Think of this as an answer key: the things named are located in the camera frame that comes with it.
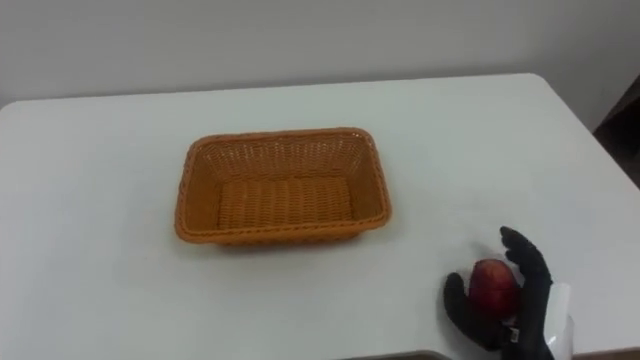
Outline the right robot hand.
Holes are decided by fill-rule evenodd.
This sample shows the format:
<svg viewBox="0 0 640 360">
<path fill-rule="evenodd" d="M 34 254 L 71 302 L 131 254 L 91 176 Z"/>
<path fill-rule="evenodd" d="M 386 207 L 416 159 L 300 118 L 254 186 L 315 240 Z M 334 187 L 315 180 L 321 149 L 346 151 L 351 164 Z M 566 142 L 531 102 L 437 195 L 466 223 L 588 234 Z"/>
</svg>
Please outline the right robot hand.
<svg viewBox="0 0 640 360">
<path fill-rule="evenodd" d="M 572 358 L 570 287 L 553 281 L 544 256 L 524 235 L 506 226 L 500 234 L 505 256 L 522 280 L 498 259 L 477 261 L 468 281 L 457 272 L 448 274 L 443 288 L 448 319 L 502 359 Z"/>
</svg>

